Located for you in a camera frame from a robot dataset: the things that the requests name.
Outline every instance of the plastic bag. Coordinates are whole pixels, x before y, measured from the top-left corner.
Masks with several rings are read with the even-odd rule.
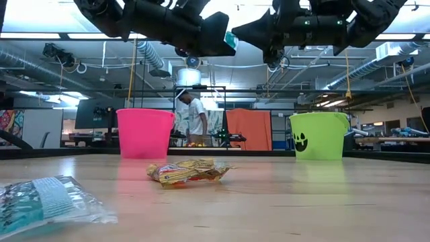
[[[229,169],[234,167],[221,163],[215,164],[213,159],[198,159],[165,165],[149,165],[146,168],[146,174],[160,182],[162,186],[166,186],[201,179],[219,180]]]
[[[0,188],[0,240],[48,223],[116,223],[73,177],[56,176]]]

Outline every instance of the pink bucket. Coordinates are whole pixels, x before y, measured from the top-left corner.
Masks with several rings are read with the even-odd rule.
[[[126,108],[116,111],[121,157],[163,159],[169,148],[175,115],[171,112]]]

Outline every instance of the bucket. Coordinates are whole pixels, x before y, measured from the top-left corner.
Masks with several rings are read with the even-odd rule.
[[[163,159],[169,148],[175,115],[171,112],[126,108],[116,111],[122,158]]]
[[[315,112],[290,116],[297,160],[342,160],[347,115]]]

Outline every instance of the green bucket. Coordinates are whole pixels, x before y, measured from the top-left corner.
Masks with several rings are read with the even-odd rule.
[[[343,136],[349,128],[346,114],[296,114],[290,120],[298,160],[342,160]]]

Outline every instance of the clear plastic bag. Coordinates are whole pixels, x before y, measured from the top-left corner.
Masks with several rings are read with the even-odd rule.
[[[56,176],[0,188],[0,240],[48,223],[116,223],[73,177]]]

